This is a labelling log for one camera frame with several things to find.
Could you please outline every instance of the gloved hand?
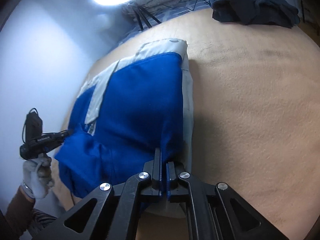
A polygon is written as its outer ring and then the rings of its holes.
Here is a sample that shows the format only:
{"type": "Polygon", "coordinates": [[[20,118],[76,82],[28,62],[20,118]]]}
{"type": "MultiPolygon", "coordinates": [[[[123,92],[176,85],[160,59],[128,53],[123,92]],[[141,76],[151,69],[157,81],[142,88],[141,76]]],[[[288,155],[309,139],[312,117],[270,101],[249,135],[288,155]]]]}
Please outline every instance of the gloved hand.
{"type": "Polygon", "coordinates": [[[46,154],[23,163],[21,187],[30,198],[42,199],[48,194],[49,188],[54,186],[50,165],[51,158],[46,154]]]}

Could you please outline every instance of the blue fabric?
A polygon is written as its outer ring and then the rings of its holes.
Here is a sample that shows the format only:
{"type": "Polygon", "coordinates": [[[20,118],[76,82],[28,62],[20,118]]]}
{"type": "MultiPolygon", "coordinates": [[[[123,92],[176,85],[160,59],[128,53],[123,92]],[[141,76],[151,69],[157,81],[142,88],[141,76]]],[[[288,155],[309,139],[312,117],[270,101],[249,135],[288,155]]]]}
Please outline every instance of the blue fabric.
{"type": "Polygon", "coordinates": [[[93,136],[84,119],[94,87],[76,100],[68,127],[74,133],[55,156],[61,181],[75,196],[85,197],[102,182],[125,182],[153,160],[157,147],[164,166],[182,151],[181,63],[179,54],[167,52],[115,72],[93,136]]]}
{"type": "Polygon", "coordinates": [[[209,0],[212,18],[220,22],[279,25],[292,28],[300,22],[298,9],[285,0],[209,0]]]}

